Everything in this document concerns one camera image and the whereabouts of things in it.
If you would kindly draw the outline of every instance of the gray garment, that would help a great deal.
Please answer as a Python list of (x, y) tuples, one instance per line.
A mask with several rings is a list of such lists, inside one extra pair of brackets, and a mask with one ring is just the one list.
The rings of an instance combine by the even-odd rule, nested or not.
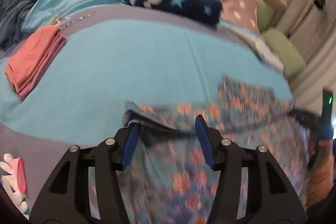
[(0, 0), (0, 51), (21, 40), (26, 15), (38, 0)]

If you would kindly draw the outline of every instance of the green pillow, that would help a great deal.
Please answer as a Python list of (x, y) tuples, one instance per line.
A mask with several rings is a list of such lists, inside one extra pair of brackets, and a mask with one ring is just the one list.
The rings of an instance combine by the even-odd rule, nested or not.
[(257, 23), (260, 32), (267, 28), (272, 16), (272, 7), (263, 0), (257, 0)]
[(269, 28), (261, 33), (272, 52), (283, 63), (283, 74), (288, 77), (301, 71), (306, 63), (293, 44), (277, 29)]

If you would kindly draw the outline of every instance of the floral fabric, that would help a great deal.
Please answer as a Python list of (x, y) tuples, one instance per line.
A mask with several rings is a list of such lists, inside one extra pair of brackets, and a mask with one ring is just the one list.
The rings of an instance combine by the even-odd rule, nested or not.
[[(219, 86), (217, 102), (164, 107), (128, 103), (125, 125), (147, 125), (130, 167), (119, 173), (131, 223), (206, 223), (219, 172), (213, 172), (205, 163), (194, 132), (198, 114), (203, 115), (208, 126), (241, 147), (268, 147), (301, 195), (307, 178), (307, 139), (304, 130), (300, 131), (286, 114), (292, 107), (291, 102), (277, 101), (270, 89), (226, 77)], [(241, 181), (237, 218), (243, 217), (246, 209), (244, 169)]]

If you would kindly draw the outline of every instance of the folded pink cloth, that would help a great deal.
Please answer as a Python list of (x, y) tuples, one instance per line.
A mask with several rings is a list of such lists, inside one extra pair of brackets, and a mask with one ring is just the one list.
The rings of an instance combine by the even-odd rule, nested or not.
[(66, 43), (66, 38), (60, 31), (60, 28), (53, 25), (38, 28), (18, 52), (8, 58), (5, 74), (20, 100), (23, 101), (36, 87), (50, 63)]

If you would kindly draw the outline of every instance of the beige curtain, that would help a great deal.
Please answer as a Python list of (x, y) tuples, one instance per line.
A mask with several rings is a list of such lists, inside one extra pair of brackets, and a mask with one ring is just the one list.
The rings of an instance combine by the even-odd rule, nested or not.
[(323, 86), (336, 91), (336, 0), (326, 0), (323, 12), (314, 7), (294, 33), (313, 0), (285, 1), (288, 8), (277, 11), (271, 25), (291, 34), (291, 42), (307, 63), (289, 85), (299, 107), (320, 113)]

